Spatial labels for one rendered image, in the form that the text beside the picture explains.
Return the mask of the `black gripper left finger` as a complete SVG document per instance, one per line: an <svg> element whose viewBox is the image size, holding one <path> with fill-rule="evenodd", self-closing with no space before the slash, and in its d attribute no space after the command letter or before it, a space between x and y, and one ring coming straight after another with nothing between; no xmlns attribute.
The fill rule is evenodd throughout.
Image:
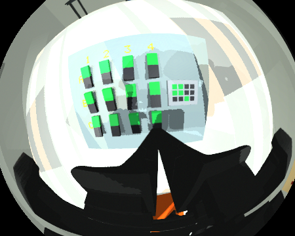
<svg viewBox="0 0 295 236"><path fill-rule="evenodd" d="M85 191L143 197L148 212L156 215L158 189L158 136L151 129L134 154L113 167L77 166L71 175Z"/></svg>

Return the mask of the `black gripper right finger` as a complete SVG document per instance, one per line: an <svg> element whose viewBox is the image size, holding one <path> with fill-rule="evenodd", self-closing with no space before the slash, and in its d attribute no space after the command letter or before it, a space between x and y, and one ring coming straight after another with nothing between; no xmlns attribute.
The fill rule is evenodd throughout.
<svg viewBox="0 0 295 236"><path fill-rule="evenodd" d="M158 150L176 212L186 212L203 181L247 160L249 145L207 155L187 146L162 128L156 128Z"/></svg>

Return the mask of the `pale grey switch panel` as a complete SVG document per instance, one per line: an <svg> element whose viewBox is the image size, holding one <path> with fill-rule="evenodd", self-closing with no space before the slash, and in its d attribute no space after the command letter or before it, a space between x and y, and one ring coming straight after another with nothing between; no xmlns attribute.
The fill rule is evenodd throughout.
<svg viewBox="0 0 295 236"><path fill-rule="evenodd" d="M89 149L138 149L153 128L203 141L205 39L171 33L106 40L68 57L69 87Z"/></svg>

